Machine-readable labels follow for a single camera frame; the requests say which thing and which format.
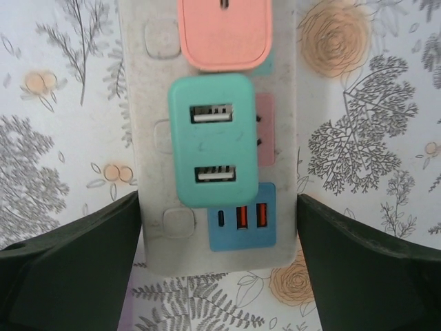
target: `blue usb charger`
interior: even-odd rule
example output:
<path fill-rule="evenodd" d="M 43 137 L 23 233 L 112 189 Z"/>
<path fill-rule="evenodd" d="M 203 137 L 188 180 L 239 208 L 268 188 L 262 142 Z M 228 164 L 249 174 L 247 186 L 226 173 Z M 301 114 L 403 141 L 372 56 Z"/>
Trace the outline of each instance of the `blue usb charger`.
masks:
<path fill-rule="evenodd" d="M 256 104 L 242 74 L 175 81 L 168 94 L 176 190 L 190 208 L 247 205 L 258 193 Z"/>

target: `charger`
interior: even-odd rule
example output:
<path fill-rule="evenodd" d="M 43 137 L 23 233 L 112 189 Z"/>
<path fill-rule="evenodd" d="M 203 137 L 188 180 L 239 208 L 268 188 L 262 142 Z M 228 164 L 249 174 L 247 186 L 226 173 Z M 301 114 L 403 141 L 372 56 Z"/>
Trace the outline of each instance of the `charger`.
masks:
<path fill-rule="evenodd" d="M 170 88 L 176 191 L 191 208 L 246 205 L 258 192 L 256 102 L 241 74 L 178 79 Z"/>
<path fill-rule="evenodd" d="M 271 0 L 178 0 L 181 49 L 207 72 L 258 67 L 272 44 Z"/>

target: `plastic casing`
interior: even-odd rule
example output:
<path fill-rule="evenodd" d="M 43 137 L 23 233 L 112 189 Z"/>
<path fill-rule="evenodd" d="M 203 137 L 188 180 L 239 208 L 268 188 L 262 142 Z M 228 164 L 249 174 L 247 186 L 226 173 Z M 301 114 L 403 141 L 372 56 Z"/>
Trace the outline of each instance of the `plastic casing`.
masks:
<path fill-rule="evenodd" d="M 174 277 L 277 268 L 294 260 L 295 9 L 293 0 L 272 1 L 271 53 L 249 73 L 255 92 L 271 93 L 275 100 L 275 162 L 259 168 L 258 176 L 260 183 L 276 186 L 276 244 L 214 252 L 209 245 L 207 209 L 185 208 L 176 192 L 167 96 L 176 80 L 197 74 L 181 52 L 176 0 L 119 1 L 145 258 L 152 272 Z"/>

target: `pink charger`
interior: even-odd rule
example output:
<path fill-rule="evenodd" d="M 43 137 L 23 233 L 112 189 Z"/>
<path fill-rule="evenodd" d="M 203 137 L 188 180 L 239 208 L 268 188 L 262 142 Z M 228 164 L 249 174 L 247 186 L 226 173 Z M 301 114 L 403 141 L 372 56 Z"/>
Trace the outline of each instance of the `pink charger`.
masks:
<path fill-rule="evenodd" d="M 272 44 L 271 0 L 178 0 L 181 49 L 201 71 L 258 67 Z"/>

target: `blue charger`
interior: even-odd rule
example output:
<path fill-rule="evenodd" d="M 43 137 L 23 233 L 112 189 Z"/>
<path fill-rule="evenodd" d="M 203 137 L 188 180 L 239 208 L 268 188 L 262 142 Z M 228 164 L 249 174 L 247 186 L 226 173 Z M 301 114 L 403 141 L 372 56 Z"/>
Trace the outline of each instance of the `blue charger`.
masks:
<path fill-rule="evenodd" d="M 247 205 L 258 192 L 255 92 L 242 74 L 175 81 L 168 94 L 176 190 L 190 208 Z"/>

